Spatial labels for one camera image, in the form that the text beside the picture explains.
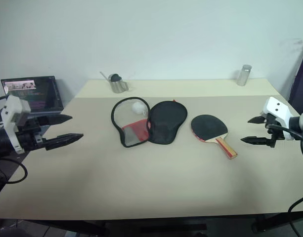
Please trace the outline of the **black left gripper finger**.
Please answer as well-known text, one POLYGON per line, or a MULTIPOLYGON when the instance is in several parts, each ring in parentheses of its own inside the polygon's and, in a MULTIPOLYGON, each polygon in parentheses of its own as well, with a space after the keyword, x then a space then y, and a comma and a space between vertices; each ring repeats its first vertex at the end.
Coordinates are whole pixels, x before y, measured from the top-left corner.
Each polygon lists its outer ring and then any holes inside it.
POLYGON ((39 117, 39 125, 56 125, 64 123, 70 119, 72 116, 69 115, 48 115, 39 117))
POLYGON ((82 133, 68 133, 64 135, 59 135, 56 138, 44 139, 44 148, 48 150, 60 148, 74 143, 81 139, 84 135, 82 133))

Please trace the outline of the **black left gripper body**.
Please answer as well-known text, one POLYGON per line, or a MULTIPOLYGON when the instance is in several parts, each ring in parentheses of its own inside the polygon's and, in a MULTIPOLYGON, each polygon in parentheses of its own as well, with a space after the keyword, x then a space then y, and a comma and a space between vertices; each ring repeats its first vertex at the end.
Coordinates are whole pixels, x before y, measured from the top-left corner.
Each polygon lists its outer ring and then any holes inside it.
POLYGON ((23 126, 18 127, 16 136, 25 151, 33 151, 45 147, 44 133, 49 128, 47 116, 29 118, 23 126))

